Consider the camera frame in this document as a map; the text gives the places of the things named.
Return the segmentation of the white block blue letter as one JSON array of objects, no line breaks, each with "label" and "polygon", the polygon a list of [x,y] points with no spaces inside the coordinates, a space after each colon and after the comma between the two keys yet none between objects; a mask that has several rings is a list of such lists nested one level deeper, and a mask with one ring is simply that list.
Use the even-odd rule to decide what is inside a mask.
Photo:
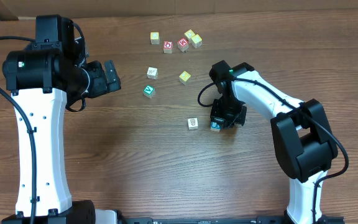
[{"label": "white block blue letter", "polygon": [[216,122],[211,122],[210,129],[211,129],[212,131],[220,132],[221,127],[220,127],[220,125],[219,125],[218,123],[216,123]]}]

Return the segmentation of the white block yellow sides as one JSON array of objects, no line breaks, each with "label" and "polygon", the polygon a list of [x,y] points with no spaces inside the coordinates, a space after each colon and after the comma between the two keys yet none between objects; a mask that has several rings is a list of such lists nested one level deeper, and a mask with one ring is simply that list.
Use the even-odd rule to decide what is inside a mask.
[{"label": "white block yellow sides", "polygon": [[198,119],[189,118],[188,119],[188,129],[198,129]]}]

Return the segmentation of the white picture block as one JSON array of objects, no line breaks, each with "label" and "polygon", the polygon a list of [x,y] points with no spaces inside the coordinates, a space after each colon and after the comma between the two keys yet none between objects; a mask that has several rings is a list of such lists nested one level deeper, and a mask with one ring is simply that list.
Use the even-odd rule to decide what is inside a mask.
[{"label": "white picture block", "polygon": [[156,80],[158,78],[158,69],[149,67],[147,70],[147,78]]}]

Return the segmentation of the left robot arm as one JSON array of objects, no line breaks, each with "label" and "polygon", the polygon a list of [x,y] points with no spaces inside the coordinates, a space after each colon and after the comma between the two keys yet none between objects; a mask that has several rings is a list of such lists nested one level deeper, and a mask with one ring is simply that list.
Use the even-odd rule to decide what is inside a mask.
[{"label": "left robot arm", "polygon": [[15,104],[20,186],[13,215],[5,223],[119,223],[114,210],[72,199],[65,172],[66,111],[121,89],[112,61],[86,61],[84,38],[71,19],[38,16],[35,39],[12,51],[2,65]]}]

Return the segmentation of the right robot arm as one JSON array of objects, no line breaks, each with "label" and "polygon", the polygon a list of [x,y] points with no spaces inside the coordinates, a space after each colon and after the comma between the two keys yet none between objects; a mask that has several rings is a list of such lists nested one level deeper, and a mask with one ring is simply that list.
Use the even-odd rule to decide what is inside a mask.
[{"label": "right robot arm", "polygon": [[261,216],[256,223],[344,223],[343,217],[328,217],[320,209],[324,180],[347,170],[328,174],[338,153],[349,158],[332,134],[322,104],[290,97],[266,82],[248,63],[230,67],[215,63],[209,76],[221,97],[209,105],[211,129],[220,131],[244,125],[251,106],[270,121],[275,156],[290,181],[290,198],[282,216]]}]

